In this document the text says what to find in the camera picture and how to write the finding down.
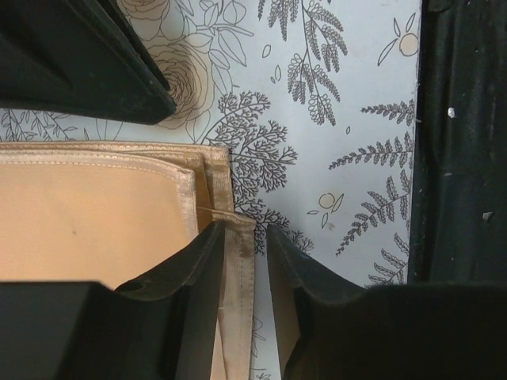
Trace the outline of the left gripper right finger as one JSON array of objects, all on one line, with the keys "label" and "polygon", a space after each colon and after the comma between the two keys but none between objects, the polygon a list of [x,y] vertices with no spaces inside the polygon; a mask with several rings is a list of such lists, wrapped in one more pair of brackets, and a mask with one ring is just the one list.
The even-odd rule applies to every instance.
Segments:
[{"label": "left gripper right finger", "polygon": [[266,234],[284,379],[503,379],[506,287],[431,283],[363,288]]}]

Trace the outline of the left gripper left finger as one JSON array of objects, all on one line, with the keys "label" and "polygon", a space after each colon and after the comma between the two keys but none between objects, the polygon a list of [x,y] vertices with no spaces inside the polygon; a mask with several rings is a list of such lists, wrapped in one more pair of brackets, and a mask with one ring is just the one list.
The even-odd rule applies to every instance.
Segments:
[{"label": "left gripper left finger", "polygon": [[111,290],[97,282],[1,285],[4,379],[207,379],[225,226]]}]

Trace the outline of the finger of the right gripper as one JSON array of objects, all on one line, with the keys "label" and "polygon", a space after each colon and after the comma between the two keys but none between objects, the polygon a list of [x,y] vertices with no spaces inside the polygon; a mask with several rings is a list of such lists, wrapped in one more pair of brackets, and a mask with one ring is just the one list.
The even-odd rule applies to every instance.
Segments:
[{"label": "finger of the right gripper", "polygon": [[3,1],[1,106],[153,125],[176,103],[114,1]]}]

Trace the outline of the orange satin napkin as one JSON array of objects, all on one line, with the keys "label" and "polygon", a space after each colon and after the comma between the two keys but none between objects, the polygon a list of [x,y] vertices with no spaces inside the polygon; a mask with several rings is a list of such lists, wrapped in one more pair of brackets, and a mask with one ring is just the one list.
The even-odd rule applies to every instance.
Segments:
[{"label": "orange satin napkin", "polygon": [[255,221],[234,212],[227,150],[155,142],[4,142],[2,280],[115,288],[225,225],[211,377],[250,374]]}]

